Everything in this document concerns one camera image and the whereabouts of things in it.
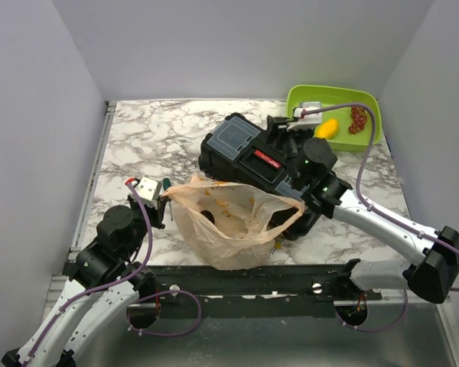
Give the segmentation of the yellow fake lemon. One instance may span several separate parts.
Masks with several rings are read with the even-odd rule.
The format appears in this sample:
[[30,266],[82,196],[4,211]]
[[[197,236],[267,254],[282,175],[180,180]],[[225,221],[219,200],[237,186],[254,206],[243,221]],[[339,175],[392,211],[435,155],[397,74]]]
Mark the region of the yellow fake lemon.
[[336,119],[329,119],[320,124],[314,132],[316,138],[332,139],[339,131],[340,123]]

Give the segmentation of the translucent orange plastic bag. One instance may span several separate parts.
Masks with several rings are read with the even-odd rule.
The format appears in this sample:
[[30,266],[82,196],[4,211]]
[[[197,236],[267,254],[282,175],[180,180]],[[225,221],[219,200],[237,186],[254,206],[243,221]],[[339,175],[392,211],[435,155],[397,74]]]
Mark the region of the translucent orange plastic bag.
[[[185,243],[206,264],[223,271],[264,265],[274,239],[305,210],[300,200],[197,173],[162,196],[172,202],[173,218]],[[200,214],[202,210],[213,214],[215,224]]]

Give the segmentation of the red fake grapes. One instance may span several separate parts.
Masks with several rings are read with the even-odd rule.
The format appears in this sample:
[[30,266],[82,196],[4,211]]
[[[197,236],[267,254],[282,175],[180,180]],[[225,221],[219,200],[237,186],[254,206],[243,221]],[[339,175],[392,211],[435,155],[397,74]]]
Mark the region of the red fake grapes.
[[359,106],[353,106],[350,108],[350,117],[352,122],[348,128],[350,134],[357,134],[364,130],[369,120],[368,112]]

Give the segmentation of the dark purple fake plum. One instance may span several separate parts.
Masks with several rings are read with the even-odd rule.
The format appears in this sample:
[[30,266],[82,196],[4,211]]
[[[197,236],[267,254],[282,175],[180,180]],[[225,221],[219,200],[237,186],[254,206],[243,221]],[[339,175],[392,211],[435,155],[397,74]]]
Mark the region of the dark purple fake plum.
[[209,220],[212,224],[215,224],[215,218],[209,210],[202,210],[200,211],[200,214]]

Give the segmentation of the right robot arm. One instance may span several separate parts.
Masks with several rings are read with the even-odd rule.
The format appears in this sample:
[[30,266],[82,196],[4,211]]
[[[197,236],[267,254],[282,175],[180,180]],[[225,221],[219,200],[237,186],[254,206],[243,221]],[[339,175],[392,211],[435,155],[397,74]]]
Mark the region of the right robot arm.
[[434,229],[406,219],[360,193],[332,170],[337,156],[314,131],[293,131],[292,121],[267,118],[265,152],[281,169],[272,192],[302,200],[313,219],[326,216],[350,224],[398,252],[405,260],[359,261],[337,279],[348,300],[374,287],[407,288],[421,299],[441,304],[459,274],[459,232]]

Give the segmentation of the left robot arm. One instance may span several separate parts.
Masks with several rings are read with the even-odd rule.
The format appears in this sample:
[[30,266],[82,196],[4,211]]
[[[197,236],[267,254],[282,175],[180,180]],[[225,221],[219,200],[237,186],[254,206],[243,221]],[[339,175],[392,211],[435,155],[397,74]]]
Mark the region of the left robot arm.
[[110,320],[157,292],[155,274],[131,257],[148,225],[164,228],[167,200],[128,201],[105,212],[94,240],[66,264],[68,279],[53,309],[25,345],[4,354],[4,366],[75,366]]

